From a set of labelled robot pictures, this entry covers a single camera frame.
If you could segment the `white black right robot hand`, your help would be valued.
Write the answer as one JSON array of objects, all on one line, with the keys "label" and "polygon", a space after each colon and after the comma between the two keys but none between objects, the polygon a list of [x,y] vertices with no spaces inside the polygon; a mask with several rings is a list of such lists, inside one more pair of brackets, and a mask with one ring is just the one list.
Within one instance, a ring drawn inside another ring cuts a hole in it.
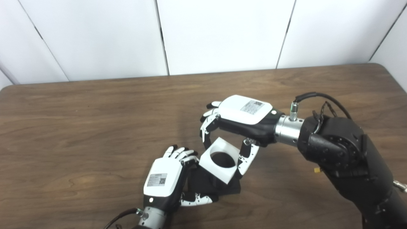
[{"label": "white black right robot hand", "polygon": [[212,145],[210,134],[216,129],[244,136],[235,172],[235,176],[241,179],[259,147],[277,142],[276,125],[284,113],[268,102],[240,95],[213,101],[206,107],[208,111],[200,119],[200,137],[205,149]]}]

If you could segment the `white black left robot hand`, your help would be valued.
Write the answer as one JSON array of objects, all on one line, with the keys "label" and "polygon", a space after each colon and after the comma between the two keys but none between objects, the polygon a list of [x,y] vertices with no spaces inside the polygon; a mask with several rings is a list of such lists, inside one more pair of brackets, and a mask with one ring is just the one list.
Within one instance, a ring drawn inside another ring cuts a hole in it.
[{"label": "white black left robot hand", "polygon": [[198,153],[171,145],[155,159],[143,187],[143,207],[173,213],[179,207],[207,205],[219,201],[216,194],[184,191],[191,167],[199,164]]}]

